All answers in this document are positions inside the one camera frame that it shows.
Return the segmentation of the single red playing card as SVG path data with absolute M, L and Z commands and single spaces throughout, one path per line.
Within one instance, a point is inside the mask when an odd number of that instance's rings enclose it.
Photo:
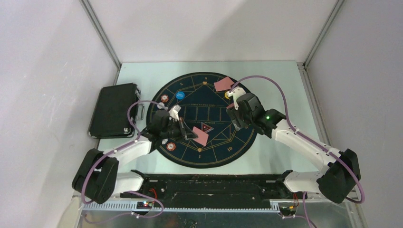
M 206 132 L 202 131 L 201 129 L 197 128 L 197 127 L 193 127 L 192 131 L 197 136 L 193 140 L 195 142 L 197 142 L 198 144 L 202 145 L 202 146 L 206 146 L 207 142 L 208 142 L 209 135 Z

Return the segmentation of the blue small blind button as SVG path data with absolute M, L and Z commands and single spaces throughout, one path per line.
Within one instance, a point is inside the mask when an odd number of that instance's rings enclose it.
M 179 91 L 175 94 L 176 99 L 178 100 L 183 100 L 185 98 L 186 94 L 183 91 Z

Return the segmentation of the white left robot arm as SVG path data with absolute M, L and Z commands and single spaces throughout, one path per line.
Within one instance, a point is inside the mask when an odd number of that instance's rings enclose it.
M 84 204 L 103 204 L 111 196 L 128 191 L 144 198 L 150 192 L 150 184 L 144 181 L 143 174 L 120 173 L 121 168 L 155 151 L 169 139 L 182 142 L 197 138 L 197 133 L 176 111 L 159 110 L 137 138 L 109 152 L 89 150 L 73 178 L 72 188 L 81 194 Z

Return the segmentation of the red poker chip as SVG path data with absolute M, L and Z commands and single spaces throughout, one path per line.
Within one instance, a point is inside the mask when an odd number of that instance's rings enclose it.
M 162 95 L 161 96 L 161 102 L 166 103 L 169 101 L 169 96 L 168 95 Z
M 169 142 L 169 143 L 167 143 L 167 145 L 166 145 L 166 149 L 167 149 L 168 151 L 174 151 L 174 150 L 176 149 L 176 144 L 175 144 L 175 143 L 172 143 L 172 142 Z

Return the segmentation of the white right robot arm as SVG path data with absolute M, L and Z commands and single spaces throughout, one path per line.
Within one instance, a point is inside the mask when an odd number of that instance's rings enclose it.
M 276 180 L 277 194 L 284 199 L 295 192 L 313 192 L 334 203 L 341 203 L 361 178 L 357 154 L 340 151 L 320 141 L 304 137 L 289 119 L 276 109 L 265 110 L 257 96 L 237 88 L 225 93 L 233 98 L 227 107 L 237 130 L 253 128 L 258 134 L 280 142 L 308 159 L 317 171 L 285 171 Z

